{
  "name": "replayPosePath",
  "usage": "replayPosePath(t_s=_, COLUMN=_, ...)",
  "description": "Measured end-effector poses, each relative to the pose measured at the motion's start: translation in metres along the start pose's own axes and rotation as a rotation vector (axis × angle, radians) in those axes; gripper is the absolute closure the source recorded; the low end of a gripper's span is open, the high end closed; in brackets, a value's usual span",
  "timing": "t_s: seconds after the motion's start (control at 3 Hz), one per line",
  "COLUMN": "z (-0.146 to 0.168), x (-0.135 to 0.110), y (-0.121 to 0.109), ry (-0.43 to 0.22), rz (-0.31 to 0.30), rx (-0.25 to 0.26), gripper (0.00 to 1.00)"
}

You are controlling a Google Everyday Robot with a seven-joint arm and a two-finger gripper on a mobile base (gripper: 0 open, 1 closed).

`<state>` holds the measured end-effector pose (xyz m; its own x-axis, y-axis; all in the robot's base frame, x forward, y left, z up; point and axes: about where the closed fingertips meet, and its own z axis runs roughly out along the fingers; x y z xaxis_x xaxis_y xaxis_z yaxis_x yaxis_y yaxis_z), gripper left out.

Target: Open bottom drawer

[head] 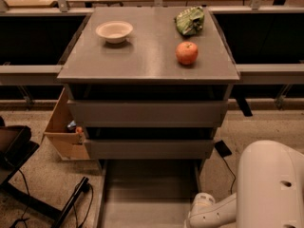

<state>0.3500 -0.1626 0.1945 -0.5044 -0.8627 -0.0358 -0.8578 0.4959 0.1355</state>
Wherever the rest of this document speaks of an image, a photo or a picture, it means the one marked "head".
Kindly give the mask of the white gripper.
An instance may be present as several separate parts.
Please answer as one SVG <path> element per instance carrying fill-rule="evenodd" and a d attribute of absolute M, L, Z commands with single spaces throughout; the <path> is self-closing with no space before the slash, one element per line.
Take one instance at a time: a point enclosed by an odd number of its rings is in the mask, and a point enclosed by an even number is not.
<path fill-rule="evenodd" d="M 213 228 L 214 224 L 208 209 L 215 202 L 215 199 L 207 193 L 196 194 L 188 216 L 184 221 L 184 228 Z"/>

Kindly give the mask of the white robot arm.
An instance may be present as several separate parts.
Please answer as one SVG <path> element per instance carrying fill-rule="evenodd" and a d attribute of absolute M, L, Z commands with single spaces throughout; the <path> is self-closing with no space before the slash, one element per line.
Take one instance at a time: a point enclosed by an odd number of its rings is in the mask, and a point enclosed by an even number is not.
<path fill-rule="evenodd" d="M 184 228 L 304 228 L 304 155 L 274 141 L 242 152 L 235 194 L 216 202 L 196 194 Z"/>

